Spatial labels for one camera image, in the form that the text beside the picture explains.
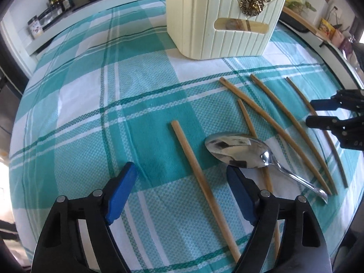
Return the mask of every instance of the wooden chopstick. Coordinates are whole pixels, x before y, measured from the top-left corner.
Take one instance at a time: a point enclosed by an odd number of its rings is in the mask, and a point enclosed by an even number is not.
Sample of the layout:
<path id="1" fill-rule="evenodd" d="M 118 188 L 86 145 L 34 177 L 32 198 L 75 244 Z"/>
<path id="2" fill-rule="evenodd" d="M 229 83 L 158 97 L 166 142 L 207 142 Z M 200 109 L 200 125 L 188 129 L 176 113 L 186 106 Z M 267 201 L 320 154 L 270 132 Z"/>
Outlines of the wooden chopstick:
<path id="1" fill-rule="evenodd" d="M 303 103 L 307 106 L 307 108 L 309 109 L 309 111 L 311 112 L 312 115 L 314 116 L 317 116 L 317 113 L 315 111 L 315 109 L 311 106 L 310 102 L 308 101 L 308 99 L 304 96 L 304 94 L 298 89 L 298 87 L 292 82 L 292 80 L 290 78 L 286 78 L 287 82 L 289 85 L 291 85 L 291 87 L 294 89 L 294 91 L 296 91 L 296 93 L 298 94 L 298 96 L 301 98 L 301 100 L 303 101 Z M 341 160 L 340 160 L 340 156 L 336 150 L 336 147 L 334 145 L 334 142 L 332 141 L 329 133 L 326 131 L 326 130 L 323 130 L 323 133 L 324 133 L 324 136 L 331 148 L 331 151 L 332 151 L 332 155 L 334 155 L 335 157 L 335 160 L 336 160 L 336 163 L 337 163 L 337 167 L 339 168 L 339 171 L 340 171 L 340 175 L 341 175 L 341 178 L 343 180 L 343 184 L 344 184 L 344 187 L 347 188 L 349 185 L 348 185 L 348 181 L 346 179 L 346 175 L 345 175 L 345 170 L 343 168 L 343 165 L 341 163 Z"/>
<path id="2" fill-rule="evenodd" d="M 284 131 L 279 124 L 273 120 L 271 116 L 269 116 L 261 107 L 259 107 L 254 101 L 252 101 L 247 95 L 245 95 L 241 90 L 235 87 L 232 83 L 227 81 L 224 77 L 221 77 L 221 84 L 231 90 L 235 95 L 245 101 L 249 106 L 251 106 L 259 115 L 261 115 L 273 128 L 285 139 L 285 141 L 297 152 L 297 154 L 302 158 L 303 162 L 307 165 L 313 175 L 320 182 L 321 186 L 325 189 L 327 194 L 332 195 L 329 187 L 326 182 L 322 178 L 321 174 L 317 171 L 317 169 L 313 166 L 311 161 L 307 158 L 305 153 L 301 150 L 301 148 L 297 145 L 297 143 Z"/>
<path id="3" fill-rule="evenodd" d="M 326 165 L 326 162 L 323 160 L 323 158 L 321 157 L 320 153 L 318 152 L 318 150 L 316 149 L 316 147 L 314 146 L 313 142 L 311 141 L 310 137 L 307 135 L 307 133 L 305 132 L 305 130 L 302 128 L 301 124 L 299 124 L 299 122 L 296 120 L 296 118 L 293 116 L 293 114 L 286 108 L 286 106 L 278 99 L 278 97 L 276 97 L 274 95 L 274 93 L 267 87 L 264 85 L 264 83 L 262 81 L 260 81 L 256 76 L 254 76 L 253 74 L 250 75 L 250 78 L 255 82 L 255 84 L 257 84 L 268 96 L 269 98 L 283 111 L 283 113 L 286 114 L 286 116 L 291 120 L 291 122 L 293 123 L 294 127 L 298 130 L 298 132 L 300 133 L 300 135 L 303 137 L 303 139 L 305 140 L 306 144 L 309 146 L 309 148 L 311 149 L 311 151 L 313 152 L 313 154 L 315 155 L 317 161 L 319 162 L 319 164 L 321 165 L 321 167 L 323 168 L 325 174 L 327 175 L 333 189 L 334 189 L 334 193 L 337 194 L 337 189 L 334 183 L 334 180 L 332 179 L 332 176 L 330 174 L 330 171 Z"/>
<path id="4" fill-rule="evenodd" d="M 252 120 L 250 119 L 248 111 L 246 110 L 241 99 L 238 99 L 238 104 L 240 106 L 241 111 L 243 112 L 245 122 L 248 125 L 248 129 L 249 129 L 251 135 L 257 139 L 258 138 L 257 132 L 255 131 Z M 268 167 L 263 167 L 262 171 L 263 171 L 265 186 L 267 187 L 267 190 L 273 194 L 273 185 L 272 185 L 272 180 L 270 179 L 270 175 L 268 172 Z M 278 221 L 277 221 L 276 226 L 274 228 L 274 251 L 276 253 L 276 258 L 278 256 L 280 245 L 281 245 L 281 237 L 280 237 L 279 225 L 278 225 Z"/>
<path id="5" fill-rule="evenodd" d="M 207 203 L 210 206 L 212 214 L 215 217 L 217 225 L 220 228 L 220 231 L 227 243 L 227 246 L 229 247 L 231 254 L 233 255 L 233 258 L 234 258 L 235 262 L 237 263 L 239 261 L 241 254 L 240 254 L 238 246 L 236 245 L 233 234 L 230 231 L 229 225 L 224 217 L 224 214 L 222 213 L 222 211 L 219 207 L 219 204 L 216 202 L 214 194 L 212 193 L 211 188 L 209 186 L 209 183 L 207 182 L 206 177 L 203 174 L 200 164 L 198 164 L 196 156 L 195 156 L 190 144 L 188 143 L 186 136 L 185 136 L 179 122 L 174 120 L 171 122 L 171 125 L 178 138 L 179 143 L 181 144 L 183 152 L 185 153 L 187 160 L 190 163 L 192 171 L 197 179 L 197 182 L 200 185 L 200 188 L 201 188 L 203 194 L 205 195 Z"/>

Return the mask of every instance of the black lid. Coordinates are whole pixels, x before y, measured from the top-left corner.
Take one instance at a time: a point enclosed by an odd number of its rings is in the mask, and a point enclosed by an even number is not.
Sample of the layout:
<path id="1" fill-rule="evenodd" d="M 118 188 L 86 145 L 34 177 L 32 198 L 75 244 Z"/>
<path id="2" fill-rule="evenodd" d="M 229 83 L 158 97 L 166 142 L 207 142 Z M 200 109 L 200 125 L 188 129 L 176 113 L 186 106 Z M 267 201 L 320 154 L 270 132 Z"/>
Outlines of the black lid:
<path id="1" fill-rule="evenodd" d="M 28 21 L 28 25 L 30 25 L 33 21 L 36 21 L 37 19 L 37 16 L 32 17 L 32 19 Z"/>

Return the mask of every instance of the spoon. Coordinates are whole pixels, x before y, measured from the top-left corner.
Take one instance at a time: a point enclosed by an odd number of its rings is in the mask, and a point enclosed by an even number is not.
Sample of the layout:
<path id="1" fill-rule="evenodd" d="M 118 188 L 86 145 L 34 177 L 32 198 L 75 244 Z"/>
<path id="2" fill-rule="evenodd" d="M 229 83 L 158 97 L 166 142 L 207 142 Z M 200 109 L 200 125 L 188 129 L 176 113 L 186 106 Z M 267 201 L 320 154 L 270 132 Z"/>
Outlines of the spoon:
<path id="1" fill-rule="evenodd" d="M 328 202 L 324 190 L 284 168 L 273 155 L 272 150 L 259 139 L 244 134 L 224 132 L 210 135 L 205 140 L 205 146 L 213 156 L 231 166 L 262 168 L 270 164 L 274 165 L 281 173 L 315 192 L 326 204 Z"/>

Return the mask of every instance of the metal rivet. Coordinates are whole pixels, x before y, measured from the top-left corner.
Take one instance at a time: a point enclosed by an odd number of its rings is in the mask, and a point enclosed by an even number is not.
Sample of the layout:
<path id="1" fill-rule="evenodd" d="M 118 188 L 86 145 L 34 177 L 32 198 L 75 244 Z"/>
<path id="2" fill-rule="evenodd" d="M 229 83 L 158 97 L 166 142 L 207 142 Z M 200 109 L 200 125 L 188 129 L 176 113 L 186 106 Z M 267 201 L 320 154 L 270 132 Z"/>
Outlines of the metal rivet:
<path id="1" fill-rule="evenodd" d="M 65 201 L 65 200 L 66 200 L 66 197 L 63 195 L 57 197 L 57 202 L 59 202 L 59 203 Z"/>
<path id="2" fill-rule="evenodd" d="M 270 192 L 268 190 L 261 190 L 260 195 L 262 195 L 263 197 L 268 198 L 270 196 Z"/>
<path id="3" fill-rule="evenodd" d="M 302 203 L 307 202 L 307 198 L 305 196 L 302 196 L 302 195 L 298 196 L 297 199 L 298 199 L 299 202 L 302 202 Z"/>
<path id="4" fill-rule="evenodd" d="M 95 191 L 92 192 L 92 195 L 95 197 L 99 197 L 102 195 L 102 190 L 101 189 L 97 189 Z"/>

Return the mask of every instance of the checkered tablecloth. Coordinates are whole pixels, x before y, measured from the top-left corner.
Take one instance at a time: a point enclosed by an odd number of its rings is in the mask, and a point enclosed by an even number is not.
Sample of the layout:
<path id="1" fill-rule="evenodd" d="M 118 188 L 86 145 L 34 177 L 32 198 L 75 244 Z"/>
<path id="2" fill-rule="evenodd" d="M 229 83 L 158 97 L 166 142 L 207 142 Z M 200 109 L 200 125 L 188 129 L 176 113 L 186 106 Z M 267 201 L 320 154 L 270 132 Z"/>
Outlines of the checkered tablecloth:
<path id="1" fill-rule="evenodd" d="M 252 226 L 226 182 L 226 165 L 203 144 L 217 132 L 248 132 L 236 97 L 218 79 L 224 76 L 254 99 L 320 169 L 292 123 L 250 82 L 250 73 L 303 125 L 308 110 L 284 78 L 290 77 L 309 99 L 330 97 L 340 88 L 321 58 L 279 24 L 261 57 L 194 61 L 182 56 L 166 31 L 165 0 L 121 5 L 59 34 L 29 81 L 11 141 L 11 198 L 29 258 L 57 196 L 87 196 L 133 161 L 139 177 L 121 217 L 111 226 L 133 273 L 232 271 L 231 253 L 170 122 L 179 120 L 241 251 Z M 248 111 L 259 138 L 278 160 L 318 186 L 292 148 L 252 109 Z M 349 116 L 344 110 L 330 114 Z M 306 131 L 327 161 L 339 195 L 325 205 L 270 167 L 274 193 L 307 196 L 332 254 L 362 196 L 363 155 L 339 148 L 333 137 L 349 182 L 345 189 L 322 132 Z M 259 171 L 244 173 L 265 188 Z M 85 244 L 86 254 L 90 249 Z M 272 264 L 272 252 L 266 268 Z M 95 260 L 89 262 L 97 269 Z"/>

